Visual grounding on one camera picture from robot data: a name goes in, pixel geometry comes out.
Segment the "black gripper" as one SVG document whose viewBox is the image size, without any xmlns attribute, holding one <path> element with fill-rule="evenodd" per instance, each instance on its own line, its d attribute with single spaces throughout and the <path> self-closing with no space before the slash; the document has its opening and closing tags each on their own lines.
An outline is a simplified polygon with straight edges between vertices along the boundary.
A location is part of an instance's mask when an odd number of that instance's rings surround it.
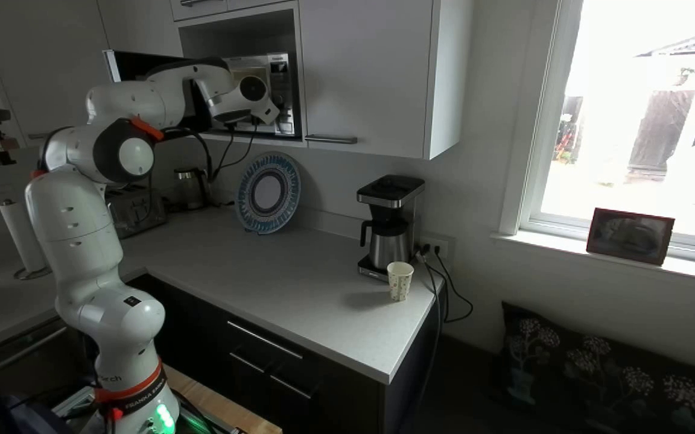
<svg viewBox="0 0 695 434">
<path fill-rule="evenodd" d="M 272 100 L 270 62 L 263 55 L 233 58 L 231 73 L 241 109 L 253 121 L 274 126 L 279 117 L 279 106 Z"/>
</svg>

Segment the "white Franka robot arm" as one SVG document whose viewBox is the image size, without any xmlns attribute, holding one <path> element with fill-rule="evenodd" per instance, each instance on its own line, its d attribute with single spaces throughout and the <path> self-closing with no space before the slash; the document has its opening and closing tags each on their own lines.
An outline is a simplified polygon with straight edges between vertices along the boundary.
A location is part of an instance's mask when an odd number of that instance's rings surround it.
<svg viewBox="0 0 695 434">
<path fill-rule="evenodd" d="M 278 106 L 263 80 L 217 61 L 99 83 L 87 92 L 87 114 L 87 122 L 46 143 L 23 190 L 27 211 L 56 275 L 58 316 L 97 345 L 92 423 L 106 434 L 175 434 L 180 405 L 153 346 L 164 305 L 120 280 L 122 247 L 104 190 L 146 176 L 153 144 L 174 128 L 270 122 Z"/>
</svg>

